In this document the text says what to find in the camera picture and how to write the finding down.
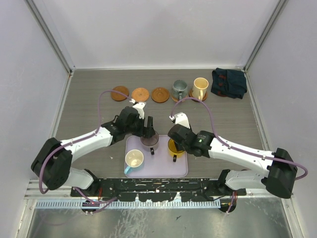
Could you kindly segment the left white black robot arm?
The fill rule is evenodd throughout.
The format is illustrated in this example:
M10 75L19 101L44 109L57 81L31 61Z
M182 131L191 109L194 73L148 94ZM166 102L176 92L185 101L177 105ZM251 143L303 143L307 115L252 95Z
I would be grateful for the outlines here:
M129 134L143 138L154 136L153 118L145 117L145 105L138 102L125 107L113 120L84 135L62 141L54 137L48 139L31 165L39 178L40 193L67 185L80 189L87 196L95 196L101 187L99 179L88 169L73 168L72 163L122 141Z

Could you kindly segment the cream yellow mug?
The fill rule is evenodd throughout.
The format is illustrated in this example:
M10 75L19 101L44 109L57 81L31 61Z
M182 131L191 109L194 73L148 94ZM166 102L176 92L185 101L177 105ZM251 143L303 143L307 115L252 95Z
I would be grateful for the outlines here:
M201 100L205 95L209 86L209 82L207 79L199 77L194 80L193 83L193 96Z

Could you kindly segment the aluminium front rail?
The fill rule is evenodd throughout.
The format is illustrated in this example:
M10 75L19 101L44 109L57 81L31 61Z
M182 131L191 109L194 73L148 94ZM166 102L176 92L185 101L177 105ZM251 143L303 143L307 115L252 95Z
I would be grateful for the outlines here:
M237 191L238 198L240 197L265 197L265 198L278 198L273 194L269 193L265 189L258 189L258 188L243 188ZM31 180L26 190L25 197L27 198L35 198L35 197L50 197L50 198L57 198L57 197L80 197L80 193L76 191L76 189L72 188L71 186L62 185L60 188L56 190L49 190L46 194L41 194L39 191L39 181L38 180ZM221 198L229 199L230 196L224 196Z

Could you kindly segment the dark wooden coaster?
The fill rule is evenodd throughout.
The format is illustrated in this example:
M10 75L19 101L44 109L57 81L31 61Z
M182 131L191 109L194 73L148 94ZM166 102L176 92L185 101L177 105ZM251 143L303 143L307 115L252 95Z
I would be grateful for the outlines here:
M129 90L125 86L116 86L112 89L111 98L116 102L124 101L129 96Z
M164 103L170 97L170 93L166 88L157 87L151 93L151 98L156 103Z
M193 96L193 89L190 89L190 91L189 91L189 97L196 99L196 98ZM208 98L208 93L206 92L205 95L203 96L203 98L201 99L201 101L205 101L207 98Z

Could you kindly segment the woven rattan coaster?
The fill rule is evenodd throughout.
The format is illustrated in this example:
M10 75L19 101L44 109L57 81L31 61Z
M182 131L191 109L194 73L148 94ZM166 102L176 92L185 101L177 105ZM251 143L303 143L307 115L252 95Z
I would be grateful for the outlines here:
M145 102L148 100L150 94L149 91L146 88L136 88L132 94L132 99L134 99L136 102Z
M178 102L183 99L181 95L171 95L171 99L175 102Z

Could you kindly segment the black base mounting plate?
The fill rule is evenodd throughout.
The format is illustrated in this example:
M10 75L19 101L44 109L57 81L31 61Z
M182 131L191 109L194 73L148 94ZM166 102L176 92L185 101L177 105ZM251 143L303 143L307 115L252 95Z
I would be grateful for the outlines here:
M220 182L211 178L106 178L100 179L94 193L87 197L101 197L108 200L116 197L119 201L141 202L173 201L180 196L182 202L215 201L230 196L232 191L221 187Z

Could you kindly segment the lilac plastic tray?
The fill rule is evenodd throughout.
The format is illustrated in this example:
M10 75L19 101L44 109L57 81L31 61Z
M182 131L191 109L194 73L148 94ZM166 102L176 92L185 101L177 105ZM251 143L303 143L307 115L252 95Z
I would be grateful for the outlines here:
M139 137L130 136L126 140L126 150L137 149L144 155L144 161L136 169L130 169L126 174L128 178L182 178L188 173L187 154L177 156L173 161L173 156L168 149L169 137L160 135L158 147L152 155L149 148L145 147Z

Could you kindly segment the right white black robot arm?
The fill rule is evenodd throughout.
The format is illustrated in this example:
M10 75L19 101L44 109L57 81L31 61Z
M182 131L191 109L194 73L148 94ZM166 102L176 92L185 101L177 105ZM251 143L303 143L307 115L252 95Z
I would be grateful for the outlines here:
M266 189L284 199L292 195L298 168L284 149L277 148L275 152L257 150L227 141L208 131L194 133L180 124L174 125L168 136L178 149L195 157L221 159L246 168L242 172L221 172L217 189L222 195L244 188Z

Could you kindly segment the yellow glass mug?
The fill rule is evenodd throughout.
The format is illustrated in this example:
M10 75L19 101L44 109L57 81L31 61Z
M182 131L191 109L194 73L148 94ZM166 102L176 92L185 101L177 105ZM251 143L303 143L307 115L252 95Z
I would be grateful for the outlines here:
M172 139L168 141L168 151L170 156L173 158L173 162L176 163L177 159L185 154L184 150L177 150L176 144Z

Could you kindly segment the grey ceramic mug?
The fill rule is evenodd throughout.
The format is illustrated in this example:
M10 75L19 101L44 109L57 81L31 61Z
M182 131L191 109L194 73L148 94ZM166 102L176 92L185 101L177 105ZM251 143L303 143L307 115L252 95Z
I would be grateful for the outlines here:
M177 101L185 98L188 95L188 85L183 80L176 80L172 86L172 97Z

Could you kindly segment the dark blue folded cloth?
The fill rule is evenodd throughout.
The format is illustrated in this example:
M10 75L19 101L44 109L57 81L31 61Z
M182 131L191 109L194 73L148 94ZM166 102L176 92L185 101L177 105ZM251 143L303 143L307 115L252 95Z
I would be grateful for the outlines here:
M212 71L211 92L220 97L243 99L247 93L244 72L233 69L216 68Z

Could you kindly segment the purple glass cup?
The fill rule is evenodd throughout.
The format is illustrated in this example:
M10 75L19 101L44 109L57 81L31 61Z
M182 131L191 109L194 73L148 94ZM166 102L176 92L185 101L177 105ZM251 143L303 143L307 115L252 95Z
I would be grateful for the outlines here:
M141 144L142 144L142 148L145 151L150 152L151 155L154 155L155 151L157 150L157 148L159 146L159 135L155 131L155 134L152 137L150 137L150 138L141 137L140 141L141 141Z

